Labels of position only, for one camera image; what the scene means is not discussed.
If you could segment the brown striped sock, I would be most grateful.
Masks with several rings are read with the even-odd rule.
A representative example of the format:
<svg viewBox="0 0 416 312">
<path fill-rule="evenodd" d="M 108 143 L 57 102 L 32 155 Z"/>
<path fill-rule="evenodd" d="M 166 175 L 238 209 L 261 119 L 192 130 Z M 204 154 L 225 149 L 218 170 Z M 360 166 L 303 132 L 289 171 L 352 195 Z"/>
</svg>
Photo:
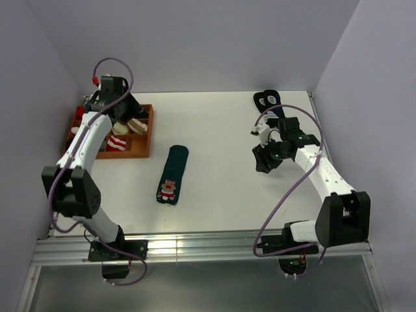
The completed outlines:
<svg viewBox="0 0 416 312">
<path fill-rule="evenodd" d="M 133 133 L 139 135 L 145 135 L 148 132 L 148 125 L 135 118 L 129 120 L 127 126 Z"/>
</svg>

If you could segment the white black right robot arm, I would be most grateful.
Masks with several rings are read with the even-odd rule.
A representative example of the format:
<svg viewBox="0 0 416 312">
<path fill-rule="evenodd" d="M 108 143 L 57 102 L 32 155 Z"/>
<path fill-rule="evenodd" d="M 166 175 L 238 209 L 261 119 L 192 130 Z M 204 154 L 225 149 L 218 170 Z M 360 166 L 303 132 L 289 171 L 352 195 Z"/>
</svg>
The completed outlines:
<svg viewBox="0 0 416 312">
<path fill-rule="evenodd" d="M 284 160 L 294 161 L 317 191 L 322 205 L 315 220 L 286 225 L 282 248 L 296 253 L 304 243 L 325 248 L 363 242 L 369 236 L 371 199 L 358 192 L 337 172 L 323 154 L 318 138 L 300 129 L 298 118 L 281 118 L 272 123 L 257 123 L 252 134 L 260 143 L 252 152 L 256 171 L 269 173 Z"/>
</svg>

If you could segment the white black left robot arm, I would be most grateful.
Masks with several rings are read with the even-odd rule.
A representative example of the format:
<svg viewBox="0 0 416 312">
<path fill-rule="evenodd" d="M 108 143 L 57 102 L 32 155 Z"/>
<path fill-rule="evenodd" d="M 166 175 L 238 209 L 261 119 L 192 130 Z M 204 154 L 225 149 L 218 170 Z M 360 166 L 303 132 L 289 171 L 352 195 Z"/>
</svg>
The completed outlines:
<svg viewBox="0 0 416 312">
<path fill-rule="evenodd" d="M 101 208 L 101 193 L 90 173 L 99 148 L 116 122 L 148 117 L 148 112 L 129 91 L 127 79 L 94 78 L 99 89 L 83 107 L 79 130 L 69 148 L 54 166 L 42 170 L 42 181 L 51 215 L 58 213 L 86 226 L 104 242 L 103 252 L 122 258 L 127 244 L 119 239 L 120 227 Z"/>
</svg>

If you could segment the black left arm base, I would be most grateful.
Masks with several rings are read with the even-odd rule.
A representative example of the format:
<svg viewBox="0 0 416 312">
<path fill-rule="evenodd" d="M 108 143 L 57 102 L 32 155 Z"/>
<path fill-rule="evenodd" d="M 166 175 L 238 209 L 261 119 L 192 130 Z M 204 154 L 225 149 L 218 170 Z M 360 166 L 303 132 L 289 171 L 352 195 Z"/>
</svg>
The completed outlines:
<svg viewBox="0 0 416 312">
<path fill-rule="evenodd" d="M 122 252 L 133 254 L 145 260 L 148 250 L 147 240 L 127 240 L 122 246 Z M 90 244 L 88 253 L 89 262 L 100 262 L 101 275 L 106 280 L 123 280 L 127 277 L 131 268 L 133 258 L 130 255 L 124 255 L 109 250 L 102 243 L 93 240 Z"/>
</svg>

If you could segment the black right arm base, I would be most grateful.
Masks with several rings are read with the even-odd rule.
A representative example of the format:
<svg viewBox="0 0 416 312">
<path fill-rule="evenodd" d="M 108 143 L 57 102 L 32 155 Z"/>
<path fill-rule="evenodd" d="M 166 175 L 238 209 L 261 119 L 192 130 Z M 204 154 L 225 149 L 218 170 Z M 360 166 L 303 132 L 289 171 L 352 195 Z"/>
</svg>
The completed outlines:
<svg viewBox="0 0 416 312">
<path fill-rule="evenodd" d="M 309 242 L 295 242 L 288 236 L 281 235 L 263 235 L 260 242 L 256 244 L 264 255 L 270 255 L 279 252 L 280 255 L 292 258 L 279 259 L 279 267 L 289 275 L 303 274 L 307 268 L 307 255 L 316 255 L 319 253 L 319 247 Z"/>
</svg>

